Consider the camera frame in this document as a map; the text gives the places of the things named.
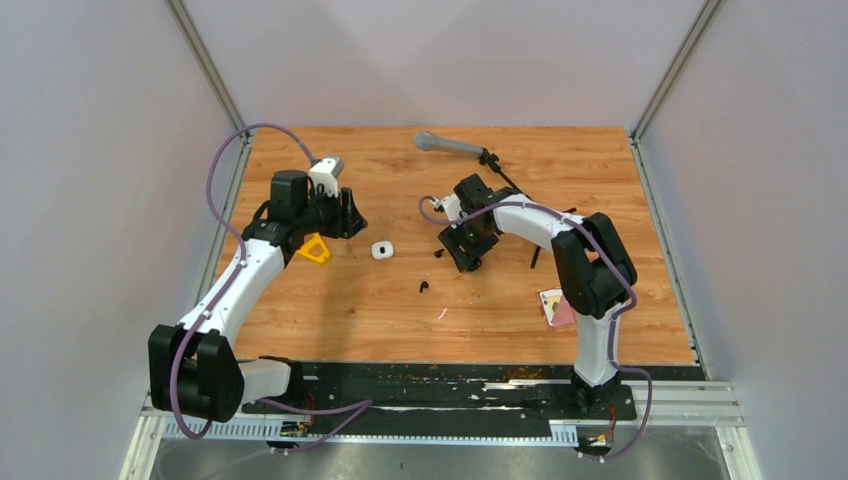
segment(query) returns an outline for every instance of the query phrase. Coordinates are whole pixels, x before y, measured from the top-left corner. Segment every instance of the white object with black hole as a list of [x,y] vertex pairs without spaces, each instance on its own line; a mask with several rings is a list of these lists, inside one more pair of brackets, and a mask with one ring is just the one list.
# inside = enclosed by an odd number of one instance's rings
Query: white object with black hole
[[392,255],[395,254],[395,247],[392,246],[392,242],[384,241],[377,242],[374,245],[371,245],[371,256],[374,257],[374,260],[385,260],[387,258],[392,258]]

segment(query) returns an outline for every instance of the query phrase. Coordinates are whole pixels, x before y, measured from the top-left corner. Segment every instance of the wooden table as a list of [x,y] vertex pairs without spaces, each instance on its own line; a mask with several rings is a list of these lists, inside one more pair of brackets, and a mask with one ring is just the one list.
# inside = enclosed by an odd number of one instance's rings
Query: wooden table
[[[352,240],[327,239],[332,259],[318,265],[300,256],[274,280],[236,343],[240,357],[369,362],[563,363],[577,355],[575,326],[547,328],[538,293],[558,287],[553,256],[511,235],[459,274],[449,255],[435,258],[442,227],[418,214],[418,199],[442,197],[479,174],[493,189],[504,182],[474,159],[422,152],[421,128],[295,128],[316,156],[341,156],[342,186],[353,189],[369,226]],[[691,364],[668,272],[627,136],[619,128],[433,128],[436,134],[486,146],[504,171],[536,201],[578,213],[609,215],[638,271],[639,306],[624,316],[619,358],[624,363]],[[269,196],[277,170],[307,170],[285,135],[259,133],[233,223],[241,230]],[[389,260],[371,258],[371,245],[394,244]],[[235,251],[228,239],[222,270]],[[422,281],[430,288],[419,293]],[[445,315],[439,318],[443,310]]]

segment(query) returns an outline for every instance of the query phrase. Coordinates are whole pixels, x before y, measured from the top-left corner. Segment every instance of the microphone head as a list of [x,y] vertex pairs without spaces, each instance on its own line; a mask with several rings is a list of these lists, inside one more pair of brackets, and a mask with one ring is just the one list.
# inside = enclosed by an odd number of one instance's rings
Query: microphone head
[[430,132],[418,132],[415,134],[414,141],[416,147],[427,152],[436,145],[436,136]]

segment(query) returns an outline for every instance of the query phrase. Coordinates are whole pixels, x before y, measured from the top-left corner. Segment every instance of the gray floor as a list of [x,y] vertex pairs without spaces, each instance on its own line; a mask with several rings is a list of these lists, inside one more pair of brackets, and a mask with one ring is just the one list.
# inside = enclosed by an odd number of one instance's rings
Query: gray floor
[[[635,429],[619,427],[616,441]],[[263,442],[172,441],[162,449],[167,480],[196,480],[245,455],[266,450]],[[156,472],[151,476],[156,479]],[[604,465],[552,447],[412,446],[330,443],[283,457],[261,455],[215,476],[235,479],[423,480],[423,479],[729,479],[715,429],[652,427],[628,456]]]

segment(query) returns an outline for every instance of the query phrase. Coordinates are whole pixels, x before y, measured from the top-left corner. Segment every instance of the wall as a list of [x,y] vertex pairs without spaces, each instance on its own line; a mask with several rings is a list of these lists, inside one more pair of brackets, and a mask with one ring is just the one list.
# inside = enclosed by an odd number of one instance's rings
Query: wall
[[0,85],[0,478],[116,478],[229,128],[162,1],[5,0]]
[[635,126],[703,0],[186,0],[248,122]]
[[764,477],[844,478],[848,4],[728,1],[644,140]]

